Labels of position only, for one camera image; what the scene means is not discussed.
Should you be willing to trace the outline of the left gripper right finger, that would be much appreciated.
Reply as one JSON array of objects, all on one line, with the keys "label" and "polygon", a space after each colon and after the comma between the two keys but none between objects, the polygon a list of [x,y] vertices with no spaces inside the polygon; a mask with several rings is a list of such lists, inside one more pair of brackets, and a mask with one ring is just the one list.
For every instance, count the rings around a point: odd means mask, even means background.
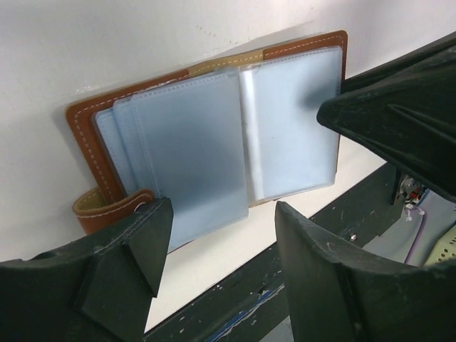
[{"label": "left gripper right finger", "polygon": [[453,341],[455,261],[416,267],[371,254],[285,202],[275,209],[295,341]]}]

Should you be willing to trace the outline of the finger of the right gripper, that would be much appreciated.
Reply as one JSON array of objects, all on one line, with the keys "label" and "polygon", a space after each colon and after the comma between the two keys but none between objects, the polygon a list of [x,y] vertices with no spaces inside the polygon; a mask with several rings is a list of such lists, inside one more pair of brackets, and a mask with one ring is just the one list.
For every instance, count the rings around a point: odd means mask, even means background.
[{"label": "finger of the right gripper", "polygon": [[455,198],[455,47],[327,100],[317,121]]}]

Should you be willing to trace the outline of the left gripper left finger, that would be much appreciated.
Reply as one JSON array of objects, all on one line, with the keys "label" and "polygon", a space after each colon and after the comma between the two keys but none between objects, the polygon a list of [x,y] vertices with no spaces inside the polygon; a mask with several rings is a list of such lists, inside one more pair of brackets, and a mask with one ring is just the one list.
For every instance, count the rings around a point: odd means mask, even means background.
[{"label": "left gripper left finger", "polygon": [[99,232],[1,263],[3,341],[141,341],[170,243],[171,201]]}]

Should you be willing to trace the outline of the brown leather card holder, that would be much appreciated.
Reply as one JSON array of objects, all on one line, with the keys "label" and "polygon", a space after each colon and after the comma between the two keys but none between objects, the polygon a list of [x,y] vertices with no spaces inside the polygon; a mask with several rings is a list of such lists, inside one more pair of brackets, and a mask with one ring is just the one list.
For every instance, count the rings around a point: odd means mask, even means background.
[{"label": "brown leather card holder", "polygon": [[135,205],[151,202],[155,198],[150,190],[138,190],[132,195],[126,195],[95,129],[93,122],[95,113],[111,108],[117,100],[135,95],[148,88],[191,79],[221,67],[276,61],[280,57],[295,56],[298,53],[315,51],[318,48],[339,47],[345,56],[347,45],[347,32],[338,30],[251,50],[242,46],[240,53],[206,60],[70,104],[66,109],[66,120],[97,183],[96,188],[83,194],[73,204],[73,213],[78,218],[84,232],[86,234],[98,232],[132,214]]}]

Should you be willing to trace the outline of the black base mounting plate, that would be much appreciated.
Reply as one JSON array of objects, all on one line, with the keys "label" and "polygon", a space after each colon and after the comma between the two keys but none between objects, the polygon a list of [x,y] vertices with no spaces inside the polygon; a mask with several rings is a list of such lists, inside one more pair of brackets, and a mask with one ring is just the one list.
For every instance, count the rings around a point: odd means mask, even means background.
[{"label": "black base mounting plate", "polygon": [[[386,163],[311,221],[363,247],[400,217],[403,174]],[[289,314],[279,250],[272,244],[145,334],[145,341],[260,341]]]}]

